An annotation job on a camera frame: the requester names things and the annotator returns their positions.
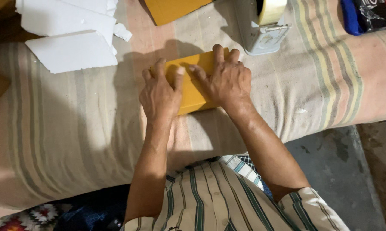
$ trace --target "finger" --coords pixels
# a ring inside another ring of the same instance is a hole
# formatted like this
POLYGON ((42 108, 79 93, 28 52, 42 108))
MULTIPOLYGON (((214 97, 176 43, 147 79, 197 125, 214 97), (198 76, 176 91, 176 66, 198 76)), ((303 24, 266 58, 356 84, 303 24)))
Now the finger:
POLYGON ((160 58, 157 60, 157 62, 154 64, 154 72, 153 75, 155 78, 165 78, 165 58, 160 58))
POLYGON ((207 80, 207 74, 204 69, 197 65, 190 65, 190 71, 193 72, 193 75, 196 76, 200 81, 207 80))
POLYGON ((147 82, 149 79, 151 79, 151 72, 149 69, 144 69, 142 71, 142 76, 143 76, 143 79, 144 79, 144 82, 147 82))
POLYGON ((214 62, 224 62, 224 50, 220 44, 213 46, 214 62))
POLYGON ((185 67, 178 67, 175 73, 175 91, 181 92, 181 88, 183 86, 183 77, 186 72, 185 67))
POLYGON ((230 54, 227 57, 227 61, 236 63, 236 62, 238 62, 239 56, 240 56, 240 51, 238 51, 237 49, 233 49, 230 51, 230 54))

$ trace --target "packing tape roll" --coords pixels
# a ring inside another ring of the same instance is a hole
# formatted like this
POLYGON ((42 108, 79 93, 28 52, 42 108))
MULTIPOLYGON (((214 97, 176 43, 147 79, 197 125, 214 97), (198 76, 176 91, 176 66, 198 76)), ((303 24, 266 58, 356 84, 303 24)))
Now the packing tape roll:
POLYGON ((286 5, 287 0, 263 0, 262 12, 259 15, 259 25, 276 24, 283 15, 286 5))

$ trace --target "concrete floor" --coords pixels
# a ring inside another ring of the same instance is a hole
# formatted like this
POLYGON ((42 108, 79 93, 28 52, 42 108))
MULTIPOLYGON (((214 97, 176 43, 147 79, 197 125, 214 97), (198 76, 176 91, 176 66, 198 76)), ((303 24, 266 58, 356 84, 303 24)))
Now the concrete floor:
POLYGON ((386 221, 386 122, 357 125, 386 221))
POLYGON ((286 143, 312 187, 352 231, 385 231, 380 200, 355 126, 286 143))

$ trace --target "gray floor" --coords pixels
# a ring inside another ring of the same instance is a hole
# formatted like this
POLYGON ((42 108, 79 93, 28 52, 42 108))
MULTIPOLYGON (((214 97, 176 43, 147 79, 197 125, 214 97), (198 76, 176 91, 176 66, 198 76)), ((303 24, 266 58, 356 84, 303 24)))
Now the gray floor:
POLYGON ((328 129, 286 143, 312 187, 352 231, 386 230, 355 127, 328 129))

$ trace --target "shirt sleeve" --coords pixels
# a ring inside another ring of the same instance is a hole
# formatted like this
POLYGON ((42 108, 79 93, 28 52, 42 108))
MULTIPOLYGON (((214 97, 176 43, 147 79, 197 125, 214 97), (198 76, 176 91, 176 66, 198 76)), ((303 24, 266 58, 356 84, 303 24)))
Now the shirt sleeve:
POLYGON ((312 188, 302 188, 284 196, 279 206, 301 230, 349 230, 337 213, 312 188))
POLYGON ((120 231, 153 231, 153 218, 134 218, 128 221, 120 231))

